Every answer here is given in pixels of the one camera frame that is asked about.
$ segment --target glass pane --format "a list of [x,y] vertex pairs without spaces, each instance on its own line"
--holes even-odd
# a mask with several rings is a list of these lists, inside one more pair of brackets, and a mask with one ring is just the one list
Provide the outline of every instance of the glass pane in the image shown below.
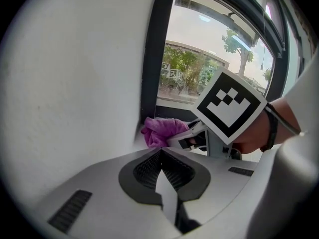
[[[220,17],[231,11],[211,1],[209,8],[207,0],[182,0],[172,7],[158,98],[193,104],[219,67],[240,75],[262,95],[266,93],[274,63],[271,53],[236,15],[230,17],[241,26],[230,24],[228,16]],[[205,14],[198,9],[203,3]]]
[[265,16],[270,18],[274,23],[278,33],[283,39],[283,26],[280,19],[279,10],[274,0],[255,0],[264,9]]

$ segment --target purple cloth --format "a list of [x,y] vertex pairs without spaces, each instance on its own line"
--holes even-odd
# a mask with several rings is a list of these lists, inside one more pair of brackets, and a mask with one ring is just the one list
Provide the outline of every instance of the purple cloth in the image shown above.
[[145,119],[141,130],[148,147],[168,147],[166,140],[173,135],[187,131],[188,125],[179,119]]

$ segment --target sign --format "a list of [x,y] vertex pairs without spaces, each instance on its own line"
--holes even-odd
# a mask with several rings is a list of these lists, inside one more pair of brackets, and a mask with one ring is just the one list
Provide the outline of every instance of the sign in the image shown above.
[[169,70],[169,63],[162,62],[161,68],[165,70]]
[[266,99],[246,81],[220,68],[191,111],[225,144],[230,144],[257,118],[266,104]]
[[171,70],[170,72],[169,72],[169,76],[170,77],[174,77],[176,75],[176,70]]

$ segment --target black wristband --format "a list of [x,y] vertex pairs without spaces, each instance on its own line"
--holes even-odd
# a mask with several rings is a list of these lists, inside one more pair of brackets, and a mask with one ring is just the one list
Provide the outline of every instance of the black wristband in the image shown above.
[[[271,104],[267,104],[267,106],[272,110],[275,109]],[[266,111],[266,114],[268,116],[270,130],[266,145],[260,148],[262,152],[271,149],[274,146],[278,128],[278,120],[270,112]]]

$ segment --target window frame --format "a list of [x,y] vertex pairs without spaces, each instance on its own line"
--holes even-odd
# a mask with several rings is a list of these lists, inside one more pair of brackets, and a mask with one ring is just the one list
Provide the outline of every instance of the window frame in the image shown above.
[[291,10],[289,10],[288,6],[284,2],[284,0],[279,0],[279,3],[284,9],[285,15],[287,17],[287,21],[290,24],[290,27],[292,29],[293,35],[295,37],[295,40],[297,42],[297,47],[298,47],[298,55],[300,57],[300,63],[299,63],[299,68],[298,68],[298,77],[301,75],[301,73],[304,71],[305,68],[305,58],[304,58],[304,51],[303,51],[303,39],[298,31],[298,27],[296,25],[296,22],[292,16]]
[[[232,7],[256,30],[256,33],[264,33],[266,41],[260,38],[274,55],[274,65],[269,87],[265,94],[267,101],[273,101],[281,97],[285,87],[289,65],[289,37],[287,19],[279,0],[274,0],[279,8],[284,30],[284,40],[281,39],[274,23],[268,17],[264,17],[263,8],[255,0],[220,0],[227,6]],[[160,71],[168,22],[173,0],[155,0],[145,45],[142,92],[141,92],[141,123],[146,117],[176,118],[184,121],[196,119],[189,110],[157,106],[158,87],[160,83]]]

